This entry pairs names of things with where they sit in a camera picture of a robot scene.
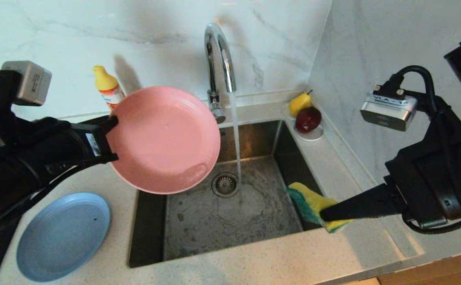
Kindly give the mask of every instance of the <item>blue plate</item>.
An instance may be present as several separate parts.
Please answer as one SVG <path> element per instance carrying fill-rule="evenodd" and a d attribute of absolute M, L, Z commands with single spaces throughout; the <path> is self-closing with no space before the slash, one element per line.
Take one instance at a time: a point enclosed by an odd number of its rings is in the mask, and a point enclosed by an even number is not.
<path fill-rule="evenodd" d="M 111 214 L 97 194 L 75 193 L 42 209 L 17 246 L 17 266 L 28 279 L 48 282 L 88 261 L 104 241 Z"/>

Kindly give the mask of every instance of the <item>running water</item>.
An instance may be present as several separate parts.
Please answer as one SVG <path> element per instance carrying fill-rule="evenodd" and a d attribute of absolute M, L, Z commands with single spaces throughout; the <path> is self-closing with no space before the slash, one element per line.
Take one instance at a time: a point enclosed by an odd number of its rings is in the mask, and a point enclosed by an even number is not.
<path fill-rule="evenodd" d="M 241 184 L 241 154 L 239 151 L 238 112 L 236 110 L 236 95 L 229 93 L 232 123 L 234 124 L 234 143 L 236 144 L 236 160 L 238 161 L 238 187 Z"/>

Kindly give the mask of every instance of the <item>stainless steel sink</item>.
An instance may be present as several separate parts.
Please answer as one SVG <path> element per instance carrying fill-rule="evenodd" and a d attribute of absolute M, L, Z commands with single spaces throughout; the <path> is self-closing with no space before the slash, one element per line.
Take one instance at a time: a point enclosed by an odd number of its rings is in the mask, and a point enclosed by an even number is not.
<path fill-rule="evenodd" d="M 301 182 L 320 193 L 283 121 L 239 126 L 238 189 L 232 128 L 223 128 L 218 162 L 197 186 L 175 195 L 139 192 L 130 267 L 235 247 L 319 228 L 303 222 L 285 192 Z"/>

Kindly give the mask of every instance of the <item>pink plate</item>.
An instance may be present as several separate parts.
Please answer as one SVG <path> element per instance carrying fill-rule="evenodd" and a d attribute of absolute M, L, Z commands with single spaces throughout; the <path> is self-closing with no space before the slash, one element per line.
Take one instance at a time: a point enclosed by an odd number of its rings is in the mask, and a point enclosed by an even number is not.
<path fill-rule="evenodd" d="M 202 181 L 220 152 L 220 131 L 210 110 L 183 90 L 138 90 L 113 111 L 118 125 L 107 134 L 120 159 L 112 165 L 132 186 L 174 194 Z"/>

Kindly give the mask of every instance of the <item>faucet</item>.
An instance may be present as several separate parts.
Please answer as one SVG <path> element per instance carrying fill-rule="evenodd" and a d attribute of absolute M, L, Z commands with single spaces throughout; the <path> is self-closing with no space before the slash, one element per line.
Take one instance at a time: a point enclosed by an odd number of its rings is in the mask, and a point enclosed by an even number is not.
<path fill-rule="evenodd" d="M 220 103 L 220 95 L 218 89 L 216 88 L 214 61 L 215 52 L 220 53 L 227 92 L 230 93 L 236 91 L 236 79 L 234 78 L 234 67 L 232 66 L 232 59 L 227 40 L 223 35 L 223 31 L 215 23 L 210 23 L 206 27 L 206 32 L 204 33 L 204 49 L 208 58 L 210 86 L 210 89 L 208 90 L 209 108 L 211 109 L 213 116 L 215 116 L 216 123 L 220 124 L 225 121 L 225 116 L 223 115 L 223 109 Z"/>

